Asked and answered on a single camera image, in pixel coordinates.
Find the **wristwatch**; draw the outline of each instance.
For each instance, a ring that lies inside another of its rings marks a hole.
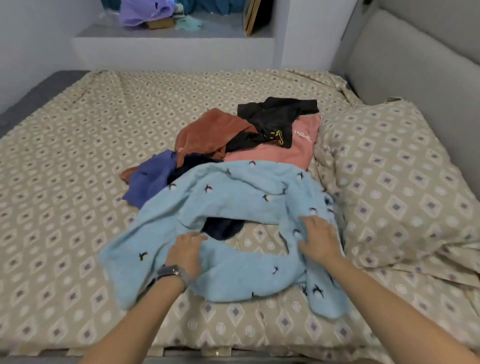
[[[163,277],[177,276],[178,278],[181,279],[181,281],[185,285],[185,289],[187,289],[188,286],[190,286],[189,274],[185,269],[183,269],[182,267],[179,267],[178,265],[168,266],[168,267],[163,266],[158,271],[156,271],[156,273],[157,273],[157,280]]]

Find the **pink garment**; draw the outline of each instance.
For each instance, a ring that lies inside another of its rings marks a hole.
[[[272,144],[260,144],[254,149],[227,153],[225,162],[234,160],[271,160],[290,163],[306,170],[313,157],[313,147],[317,141],[320,115],[300,116],[293,122],[292,148],[286,149]]]

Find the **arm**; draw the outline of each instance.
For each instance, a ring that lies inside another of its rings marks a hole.
[[[335,277],[396,364],[480,364],[446,331],[346,260],[326,220],[301,219],[308,244],[300,242],[300,250]]]
[[[191,279],[196,279],[202,272],[198,256],[205,239],[198,233],[179,236],[168,252],[165,265],[178,265]],[[176,276],[159,279],[124,319],[87,352],[80,364],[143,363],[170,307],[184,290],[183,282]]]

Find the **person's left hand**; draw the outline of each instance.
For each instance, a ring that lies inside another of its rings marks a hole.
[[[168,251],[165,265],[182,267],[188,273],[191,283],[195,282],[202,272],[199,255],[200,245],[205,240],[207,237],[198,232],[178,236],[175,245]]]

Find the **bedsheet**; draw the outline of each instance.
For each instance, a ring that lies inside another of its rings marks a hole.
[[[119,173],[173,148],[176,134],[207,109],[235,113],[268,96],[316,98],[326,116],[360,105],[326,72],[94,72],[0,140],[0,349],[36,354],[86,348],[125,315],[95,256],[135,219]],[[311,164],[314,178],[316,166]],[[246,223],[226,243],[286,255],[278,226]],[[422,297],[445,329],[478,348],[477,292],[415,272],[372,270],[409,303]],[[439,294],[460,317],[437,307]],[[172,306],[154,346],[290,351],[325,359],[389,362],[356,310],[329,321],[312,314],[300,288],[267,299],[214,304],[190,292]]]

